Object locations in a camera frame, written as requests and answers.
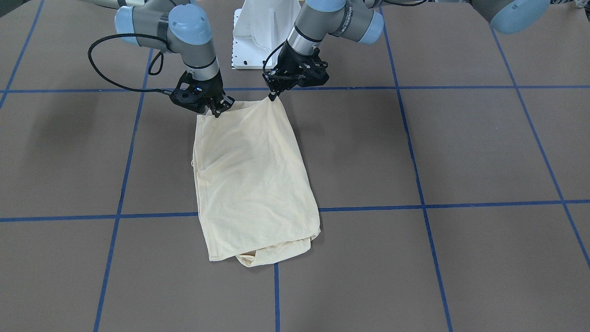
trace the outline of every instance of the light blue joint cap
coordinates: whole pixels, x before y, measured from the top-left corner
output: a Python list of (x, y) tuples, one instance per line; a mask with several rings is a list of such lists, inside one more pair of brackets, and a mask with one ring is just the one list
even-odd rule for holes
[[(133, 28), (133, 7), (122, 6), (117, 10), (117, 14), (114, 16), (114, 28), (118, 34), (134, 34), (135, 29)], [(137, 38), (135, 37), (123, 37), (123, 41), (129, 44), (139, 46)]]
[(197, 5), (172, 8), (168, 15), (168, 26), (178, 39), (187, 44), (203, 45), (213, 38), (207, 14)]
[(358, 42), (361, 44), (371, 45), (374, 44), (375, 41), (379, 40), (381, 34), (383, 33), (383, 16), (376, 11), (373, 11), (373, 18), (371, 19), (371, 24), (369, 24), (369, 28), (363, 35)]
[(346, 0), (305, 0), (305, 3), (320, 12), (336, 12), (346, 5)]
[(548, 0), (514, 0), (491, 19), (491, 26), (503, 34), (513, 34), (533, 24), (549, 7)]

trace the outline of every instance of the black cable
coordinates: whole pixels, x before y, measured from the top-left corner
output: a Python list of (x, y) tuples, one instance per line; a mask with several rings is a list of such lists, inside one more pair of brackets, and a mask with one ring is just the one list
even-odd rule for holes
[(291, 76), (279, 76), (279, 75), (273, 75), (270, 73), (270, 71), (266, 71), (266, 64), (268, 63), (268, 61), (270, 60), (270, 57), (273, 56), (273, 54), (275, 54), (279, 48), (281, 48), (283, 46), (285, 42), (283, 41), (279, 46), (277, 46), (277, 48), (274, 49), (274, 51), (272, 51), (268, 57), (266, 58), (266, 60), (262, 63), (262, 71), (263, 73), (272, 78), (272, 79), (279, 79), (279, 80), (298, 80), (301, 79), (302, 77), (305, 77), (305, 75), (299, 75), (299, 74), (293, 74)]
[(155, 37), (152, 35), (145, 35), (145, 34), (116, 34), (116, 35), (108, 35), (106, 37), (103, 37), (95, 42), (92, 43), (92, 45), (88, 48), (88, 60), (90, 60), (90, 64), (92, 65), (92, 68), (94, 68), (94, 71), (96, 71), (96, 73), (102, 77), (105, 81), (118, 86), (122, 89), (125, 90), (129, 90), (129, 91), (133, 91), (133, 92), (159, 92), (159, 93), (163, 93), (164, 95), (170, 95), (172, 92), (168, 91), (168, 90), (164, 90), (164, 89), (134, 89), (132, 87), (128, 87), (128, 86), (124, 86), (122, 84), (119, 84), (113, 80), (111, 80), (110, 78), (106, 77), (99, 69), (98, 67), (96, 67), (96, 65), (94, 64), (94, 60), (92, 60), (92, 51), (94, 50), (94, 48), (107, 40), (111, 40), (111, 39), (115, 39), (115, 38), (124, 38), (124, 37), (141, 37), (141, 38), (148, 38), (148, 39), (155, 39), (158, 41), (161, 41), (164, 43), (164, 45), (166, 45), (166, 48), (168, 48), (168, 42), (160, 37)]
[(404, 7), (413, 7), (413, 6), (417, 6), (417, 5), (421, 5), (424, 2), (428, 2), (428, 0), (422, 0), (420, 2), (417, 2), (415, 4), (400, 4), (397, 2), (393, 2), (392, 0), (383, 0), (385, 3), (390, 4), (390, 5), (396, 5), (396, 6), (404, 6)]
[[(153, 65), (156, 63), (156, 60), (157, 60), (158, 58), (160, 58), (160, 69), (158, 69), (158, 71), (157, 71), (157, 72), (155, 72), (155, 73), (152, 73), (152, 68), (153, 68)], [(149, 64), (149, 67), (147, 68), (147, 73), (148, 73), (148, 74), (150, 74), (150, 75), (152, 75), (152, 76), (156, 76), (156, 75), (158, 75), (159, 73), (161, 73), (161, 72), (162, 72), (162, 68), (163, 68), (163, 67), (164, 67), (164, 53), (162, 53), (162, 51), (160, 51), (160, 52), (158, 52), (158, 53), (156, 54), (156, 56), (155, 56), (155, 57), (152, 59), (152, 62), (150, 62), (150, 64)]]

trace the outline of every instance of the white fabric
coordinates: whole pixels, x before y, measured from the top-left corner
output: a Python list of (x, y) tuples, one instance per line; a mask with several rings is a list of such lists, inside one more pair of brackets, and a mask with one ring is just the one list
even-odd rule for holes
[(197, 116), (193, 153), (209, 260), (245, 266), (302, 254), (320, 233), (316, 201), (293, 129), (277, 98)]

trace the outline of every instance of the gray floor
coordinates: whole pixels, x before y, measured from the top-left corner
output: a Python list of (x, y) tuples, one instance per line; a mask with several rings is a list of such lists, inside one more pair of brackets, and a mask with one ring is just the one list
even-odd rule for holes
[[(257, 100), (260, 72), (230, 69), (241, 3), (199, 2), (225, 87)], [(383, 14), (389, 39), (327, 38), (328, 84), (281, 97), (323, 233), (251, 269), (207, 260), (194, 113), (90, 67), (114, 11), (36, 0), (2, 17), (0, 331), (590, 331), (584, 12), (553, 5), (509, 36), (467, 4)], [(142, 85), (148, 50), (95, 56)], [(182, 70), (169, 56), (144, 84)]]

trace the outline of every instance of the white plastic mount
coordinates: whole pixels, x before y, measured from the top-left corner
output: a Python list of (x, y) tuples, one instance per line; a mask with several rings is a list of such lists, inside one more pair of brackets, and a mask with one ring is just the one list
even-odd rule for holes
[[(234, 40), (231, 67), (261, 69), (263, 61), (289, 35), (297, 14), (298, 0), (245, 0), (234, 12)], [(277, 63), (278, 52), (267, 69)]]

